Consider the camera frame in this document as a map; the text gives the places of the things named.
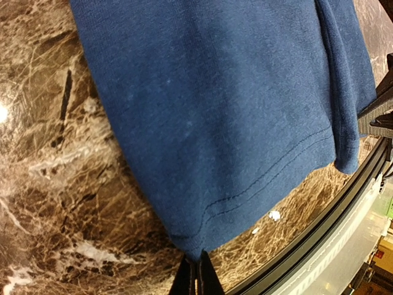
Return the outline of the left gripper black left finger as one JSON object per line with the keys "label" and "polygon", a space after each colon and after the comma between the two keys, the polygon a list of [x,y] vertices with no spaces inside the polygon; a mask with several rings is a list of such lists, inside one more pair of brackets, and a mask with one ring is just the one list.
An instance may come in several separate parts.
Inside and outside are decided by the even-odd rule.
{"label": "left gripper black left finger", "polygon": [[183,255],[171,286],[171,295],[196,295],[195,280],[196,265]]}

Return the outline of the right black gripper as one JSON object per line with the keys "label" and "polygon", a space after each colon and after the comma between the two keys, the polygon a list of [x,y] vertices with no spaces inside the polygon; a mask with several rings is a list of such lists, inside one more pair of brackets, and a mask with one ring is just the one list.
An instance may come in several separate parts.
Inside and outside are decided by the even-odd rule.
{"label": "right black gripper", "polygon": [[358,118],[359,133],[392,138],[392,53],[387,55],[388,72],[379,84],[378,99]]}

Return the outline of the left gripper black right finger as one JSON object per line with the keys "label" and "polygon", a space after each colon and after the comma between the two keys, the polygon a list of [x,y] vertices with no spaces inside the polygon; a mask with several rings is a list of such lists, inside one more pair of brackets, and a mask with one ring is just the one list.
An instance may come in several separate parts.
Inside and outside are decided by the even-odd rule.
{"label": "left gripper black right finger", "polygon": [[197,263],[197,292],[200,295],[225,295],[216,271],[209,258],[209,254],[203,250]]}

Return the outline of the navy blue t-shirt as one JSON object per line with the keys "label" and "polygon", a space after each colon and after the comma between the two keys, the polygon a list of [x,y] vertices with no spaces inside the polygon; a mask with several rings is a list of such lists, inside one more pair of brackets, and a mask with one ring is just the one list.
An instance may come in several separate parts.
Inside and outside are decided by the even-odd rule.
{"label": "navy blue t-shirt", "polygon": [[358,167],[376,98],[352,1],[71,1],[98,95],[171,241],[198,260],[313,170]]}

